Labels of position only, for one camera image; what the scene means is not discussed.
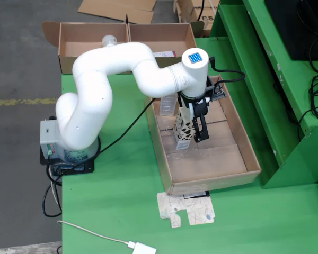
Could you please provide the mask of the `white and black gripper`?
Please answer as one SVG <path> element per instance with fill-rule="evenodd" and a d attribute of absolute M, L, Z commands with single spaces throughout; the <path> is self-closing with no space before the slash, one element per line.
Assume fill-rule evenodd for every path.
<path fill-rule="evenodd" d="M 205 116 L 209 109 L 209 98 L 203 96 L 188 97 L 183 92 L 178 92 L 178 101 L 182 107 L 182 115 L 187 120 L 192 120 L 195 129 L 194 140 L 196 143 L 209 139 Z M 198 120 L 200 118 L 202 129 L 199 129 Z"/>

